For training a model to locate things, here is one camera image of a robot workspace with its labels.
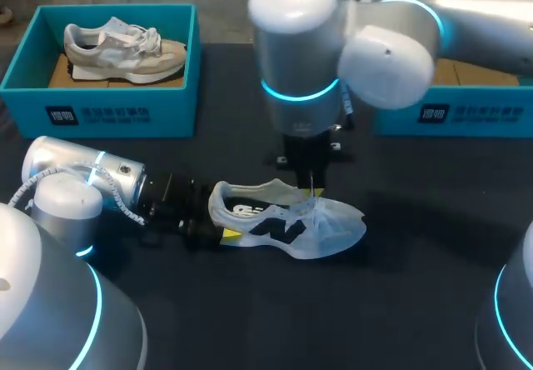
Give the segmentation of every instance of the cardboard box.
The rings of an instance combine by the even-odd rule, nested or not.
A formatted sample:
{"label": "cardboard box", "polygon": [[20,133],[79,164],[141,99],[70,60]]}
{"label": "cardboard box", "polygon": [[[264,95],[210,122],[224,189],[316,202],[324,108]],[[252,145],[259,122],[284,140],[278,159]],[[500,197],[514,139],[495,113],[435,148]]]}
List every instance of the cardboard box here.
{"label": "cardboard box", "polygon": [[386,136],[533,138],[532,80],[440,60],[434,84],[416,105],[376,110],[374,132]]}
{"label": "cardboard box", "polygon": [[[185,43],[182,79],[150,86],[69,79],[61,58],[64,28],[69,23],[97,28],[112,16]],[[192,5],[43,6],[27,28],[0,94],[25,138],[191,137],[201,50]]]}

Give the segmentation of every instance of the robotic arm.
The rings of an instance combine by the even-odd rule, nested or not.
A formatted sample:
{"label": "robotic arm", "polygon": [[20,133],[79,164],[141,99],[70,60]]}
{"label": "robotic arm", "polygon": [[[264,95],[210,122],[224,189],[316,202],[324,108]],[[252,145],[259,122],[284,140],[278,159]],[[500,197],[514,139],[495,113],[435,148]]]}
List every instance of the robotic arm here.
{"label": "robotic arm", "polygon": [[249,0],[262,86],[299,188],[323,188],[341,84],[400,109],[437,58],[533,74],[533,0]]}

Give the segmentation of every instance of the black n logo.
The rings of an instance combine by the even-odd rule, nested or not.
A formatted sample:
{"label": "black n logo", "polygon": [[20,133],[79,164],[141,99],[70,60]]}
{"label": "black n logo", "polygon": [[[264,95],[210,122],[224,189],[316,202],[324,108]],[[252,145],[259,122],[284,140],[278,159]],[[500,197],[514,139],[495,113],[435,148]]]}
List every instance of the black n logo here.
{"label": "black n logo", "polygon": [[292,243],[296,237],[306,231],[306,226],[304,226],[301,220],[292,224],[286,231],[285,225],[285,220],[268,218],[264,222],[257,224],[249,233],[252,235],[265,235],[270,233],[272,239],[276,239],[282,243]]}

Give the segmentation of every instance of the glowing blue ring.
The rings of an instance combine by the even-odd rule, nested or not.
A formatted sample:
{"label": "glowing blue ring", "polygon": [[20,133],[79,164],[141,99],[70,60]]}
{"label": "glowing blue ring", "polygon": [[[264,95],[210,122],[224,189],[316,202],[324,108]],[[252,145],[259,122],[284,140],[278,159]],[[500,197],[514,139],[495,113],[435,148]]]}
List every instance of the glowing blue ring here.
{"label": "glowing blue ring", "polygon": [[524,355],[520,353],[516,345],[511,341],[511,337],[509,337],[509,334],[507,333],[506,328],[504,327],[503,322],[501,321],[500,309],[498,308],[498,287],[500,286],[501,274],[503,274],[503,271],[505,268],[506,267],[504,266],[501,269],[500,275],[498,276],[498,279],[496,280],[496,287],[494,288],[494,308],[496,310],[496,319],[498,320],[498,324],[500,325],[500,329],[501,329],[501,332],[503,333],[503,336],[507,340],[507,343],[509,344],[511,349],[515,352],[516,356],[522,361],[522,363],[524,363],[527,366],[527,368],[529,368],[530,370],[533,370],[533,365],[531,365],[531,363],[527,361]]}
{"label": "glowing blue ring", "polygon": [[91,332],[87,337],[87,341],[85,342],[85,345],[83,345],[82,351],[79,355],[77,355],[76,360],[68,370],[77,370],[82,364],[83,359],[85,359],[87,353],[89,352],[89,349],[91,348],[92,341],[94,341],[94,337],[97,335],[98,325],[100,324],[100,317],[102,316],[102,287],[100,286],[100,281],[98,280],[96,272],[92,270],[91,266],[89,266],[89,268],[91,269],[92,276],[94,277],[94,283],[97,286],[97,311],[94,314],[94,321],[92,322]]}
{"label": "glowing blue ring", "polygon": [[289,95],[283,95],[281,93],[278,93],[274,91],[272,88],[268,87],[265,80],[261,80],[261,85],[267,91],[270,95],[272,95],[274,98],[281,99],[282,101],[289,101],[289,102],[305,102],[305,101],[311,101],[312,99],[316,99],[318,97],[321,97],[322,95],[327,94],[330,92],[339,82],[339,79],[337,78],[334,82],[332,82],[330,85],[322,89],[320,92],[313,93],[312,95],[306,95],[305,97],[290,97]]}
{"label": "glowing blue ring", "polygon": [[[102,161],[102,158],[103,158],[103,155],[105,155],[106,153],[104,151],[101,151],[97,158],[94,160],[94,164],[100,164],[100,162]],[[89,179],[87,180],[87,184],[89,185],[92,185],[92,182],[94,181],[94,178],[96,177],[97,175],[97,169],[96,168],[93,168],[91,170],[91,174],[89,175]]]}
{"label": "glowing blue ring", "polygon": [[81,251],[81,252],[76,253],[76,256],[78,256],[79,258],[82,258],[82,257],[84,257],[84,256],[87,256],[89,253],[92,252],[92,248],[93,248],[93,246],[91,245],[90,247],[88,247],[88,248],[85,249],[84,251]]}
{"label": "glowing blue ring", "polygon": [[417,1],[417,0],[382,0],[382,2],[405,2],[405,3],[412,3],[413,5],[417,5],[421,7],[422,9],[426,10],[436,21],[436,25],[439,28],[439,33],[441,34],[441,38],[444,37],[444,23],[442,22],[441,18],[438,14],[429,6],[427,6],[425,3]]}

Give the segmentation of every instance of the sneaker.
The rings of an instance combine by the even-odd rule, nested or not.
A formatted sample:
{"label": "sneaker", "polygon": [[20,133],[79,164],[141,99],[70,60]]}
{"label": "sneaker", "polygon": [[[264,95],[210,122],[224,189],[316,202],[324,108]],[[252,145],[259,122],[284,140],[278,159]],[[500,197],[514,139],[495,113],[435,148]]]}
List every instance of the sneaker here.
{"label": "sneaker", "polygon": [[0,7],[0,26],[3,26],[4,24],[8,24],[13,20],[13,12],[9,9],[9,7],[1,6]]}
{"label": "sneaker", "polygon": [[162,39],[155,28],[112,19],[100,28],[65,28],[65,53],[76,80],[123,78],[154,83],[178,72],[187,58],[186,46]]}
{"label": "sneaker", "polygon": [[219,182],[208,207],[216,226],[237,233],[235,238],[223,238],[223,244],[243,248],[270,245],[296,259],[342,252],[366,231],[364,215],[354,207],[306,197],[278,179],[253,187]]}

